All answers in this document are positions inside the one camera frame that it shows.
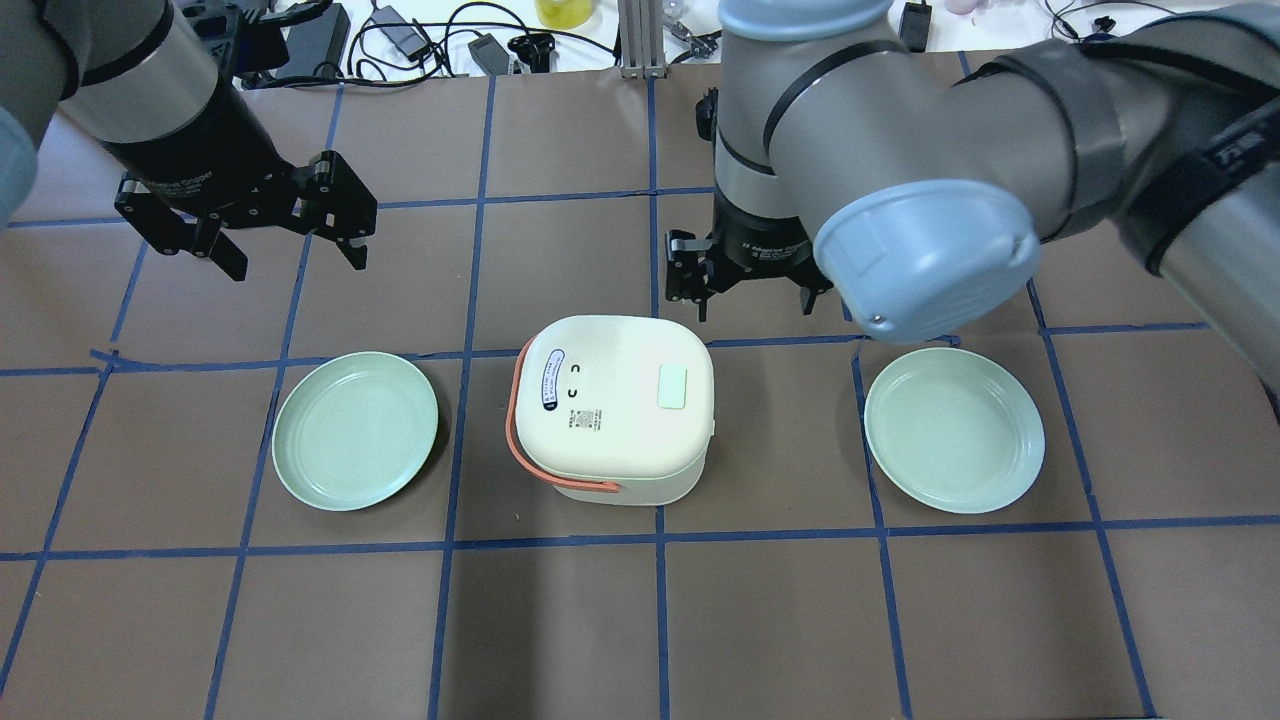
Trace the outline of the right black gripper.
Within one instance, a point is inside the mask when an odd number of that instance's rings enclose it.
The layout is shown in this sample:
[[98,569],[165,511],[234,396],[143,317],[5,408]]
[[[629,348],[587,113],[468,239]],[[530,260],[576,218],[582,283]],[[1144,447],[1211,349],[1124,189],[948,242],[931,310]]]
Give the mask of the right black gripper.
[[800,311],[810,316],[835,288],[817,265],[813,243],[797,217],[763,217],[713,192],[708,234],[666,232],[666,299],[685,301],[705,323],[712,296],[746,281],[785,278],[800,288]]

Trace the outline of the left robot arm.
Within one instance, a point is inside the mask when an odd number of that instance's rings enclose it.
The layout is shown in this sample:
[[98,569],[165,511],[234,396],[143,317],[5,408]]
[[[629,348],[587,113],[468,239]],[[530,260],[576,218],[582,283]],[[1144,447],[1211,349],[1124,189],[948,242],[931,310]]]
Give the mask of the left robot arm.
[[32,195],[45,136],[64,115],[122,165],[114,206],[155,252],[242,282],[248,260],[230,232],[280,228],[333,242],[362,270],[371,191],[334,150],[291,164],[250,100],[436,82],[289,76],[237,87],[243,60],[259,70],[283,59],[280,22],[224,1],[5,1],[3,225]]

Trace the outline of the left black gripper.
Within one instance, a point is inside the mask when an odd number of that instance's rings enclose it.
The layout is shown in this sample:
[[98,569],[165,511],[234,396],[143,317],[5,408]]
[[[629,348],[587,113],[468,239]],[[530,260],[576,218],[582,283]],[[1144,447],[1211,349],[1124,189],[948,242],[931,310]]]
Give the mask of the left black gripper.
[[248,259],[227,232],[278,227],[329,240],[367,268],[378,201],[353,167],[334,150],[292,165],[228,85],[169,135],[101,146],[125,170],[114,208],[160,255],[187,252],[243,282]]

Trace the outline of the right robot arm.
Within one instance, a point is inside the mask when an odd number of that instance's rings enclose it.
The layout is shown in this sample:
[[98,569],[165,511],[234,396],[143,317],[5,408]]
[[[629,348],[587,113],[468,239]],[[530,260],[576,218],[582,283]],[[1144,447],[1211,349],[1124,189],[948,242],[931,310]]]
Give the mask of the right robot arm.
[[1277,388],[1277,8],[1046,40],[937,85],[886,1],[723,1],[707,237],[667,234],[666,296],[791,279],[874,340],[955,332],[1050,241],[1112,222]]

